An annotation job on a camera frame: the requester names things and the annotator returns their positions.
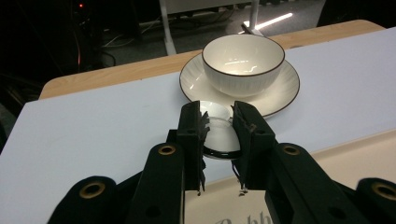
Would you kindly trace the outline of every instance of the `wooden table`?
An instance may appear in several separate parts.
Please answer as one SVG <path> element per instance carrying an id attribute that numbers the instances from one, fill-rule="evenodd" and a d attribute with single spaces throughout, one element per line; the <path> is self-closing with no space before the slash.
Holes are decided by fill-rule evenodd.
<path id="1" fill-rule="evenodd" d="M 372 22 L 357 20 L 270 36 L 270 38 L 284 49 L 291 49 L 383 29 L 385 28 Z M 128 63 L 71 76 L 57 77 L 45 85 L 39 99 L 177 72 L 183 68 L 189 59 L 199 53 L 201 53 L 200 49 L 138 63 Z"/>

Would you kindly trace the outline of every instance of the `bowl rim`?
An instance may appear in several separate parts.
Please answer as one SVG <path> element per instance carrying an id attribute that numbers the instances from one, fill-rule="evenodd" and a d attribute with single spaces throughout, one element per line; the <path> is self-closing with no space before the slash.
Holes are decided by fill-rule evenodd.
<path id="1" fill-rule="evenodd" d="M 216 72 L 218 72 L 218 73 L 220 73 L 220 74 L 222 74 L 222 75 L 229 76 L 229 77 L 256 77 L 256 76 L 261 76 L 261 75 L 265 75 L 265 74 L 268 74 L 268 73 L 270 73 L 270 72 L 276 70 L 280 65 L 282 65 L 283 62 L 285 62 L 286 52 L 285 52 L 285 50 L 282 48 L 282 46 L 280 46 L 279 43 L 277 43 L 275 40 L 272 40 L 272 39 L 270 39 L 270 38 L 268 38 L 268 37 L 265 37 L 265 36 L 262 36 L 262 35 L 251 35 L 251 36 L 255 36 L 254 38 L 256 38 L 256 37 L 258 37 L 258 38 L 264 38 L 264 39 L 270 40 L 270 41 L 272 41 L 273 43 L 277 44 L 277 45 L 280 47 L 280 49 L 282 50 L 282 52 L 283 52 L 283 57 L 282 57 L 282 60 L 280 61 L 280 63 L 279 63 L 277 66 L 273 67 L 272 69 L 267 70 L 267 71 L 265 71 L 265 72 L 263 72 L 263 73 L 255 73 L 255 74 L 243 75 L 243 76 L 241 76 L 241 75 L 236 75 L 236 74 L 229 74 L 229 73 L 225 73 L 225 72 L 219 71 L 218 69 L 216 69 L 216 68 L 210 66 L 210 64 L 206 61 L 206 59 L 205 59 L 205 49 L 206 49 L 206 47 L 207 47 L 210 43 L 212 43 L 213 41 L 218 40 L 218 39 L 222 39 L 222 38 L 231 37 L 231 36 L 235 36 L 235 35 L 224 35 L 224 36 L 220 36 L 220 37 L 217 37 L 217 38 L 212 39 L 211 41 L 209 41 L 209 42 L 204 46 L 204 48 L 203 48 L 203 50 L 202 50 L 202 53 L 201 53 L 201 54 L 202 54 L 202 59 L 203 59 L 203 61 L 204 61 L 204 64 L 206 64 L 206 65 L 209 66 L 211 69 L 213 69 L 214 71 L 216 71 Z"/>

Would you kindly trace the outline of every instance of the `white paper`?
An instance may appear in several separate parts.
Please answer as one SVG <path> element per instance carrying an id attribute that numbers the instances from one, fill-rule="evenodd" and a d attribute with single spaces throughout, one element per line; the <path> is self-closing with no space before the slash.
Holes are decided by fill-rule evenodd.
<path id="1" fill-rule="evenodd" d="M 396 29 L 287 50 L 301 89 L 268 119 L 279 142 L 308 151 L 396 128 Z M 0 156 L 0 223 L 44 223 L 79 180 L 120 183 L 175 129 L 188 102 L 179 73 L 29 103 Z M 228 161 L 206 160 L 214 181 Z"/>

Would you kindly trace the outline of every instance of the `white saucer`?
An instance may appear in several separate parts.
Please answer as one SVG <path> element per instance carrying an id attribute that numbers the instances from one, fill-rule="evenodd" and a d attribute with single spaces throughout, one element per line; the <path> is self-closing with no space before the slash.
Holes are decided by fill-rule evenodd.
<path id="1" fill-rule="evenodd" d="M 202 55 L 198 54 L 181 70 L 180 88 L 191 101 L 211 101 L 225 105 L 231 114 L 234 101 L 243 101 L 254 105 L 262 116 L 268 117 L 295 99 L 300 89 L 300 78 L 291 64 L 285 61 L 278 78 L 267 90 L 247 98 L 235 98 L 212 87 L 204 71 Z"/>

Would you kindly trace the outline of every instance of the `white bowl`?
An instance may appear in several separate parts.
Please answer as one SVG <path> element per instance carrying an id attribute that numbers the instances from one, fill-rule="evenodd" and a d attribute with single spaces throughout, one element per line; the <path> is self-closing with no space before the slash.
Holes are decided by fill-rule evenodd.
<path id="1" fill-rule="evenodd" d="M 259 94 L 277 78 L 285 50 L 258 35 L 226 35 L 208 43 L 202 53 L 210 84 L 243 98 Z"/>
<path id="2" fill-rule="evenodd" d="M 242 155 L 238 136 L 233 125 L 226 119 L 209 118 L 204 142 L 204 155 L 218 160 L 234 160 Z"/>
<path id="3" fill-rule="evenodd" d="M 210 118 L 229 119 L 231 116 L 227 107 L 211 101 L 200 101 L 200 111 L 202 115 L 207 112 Z"/>

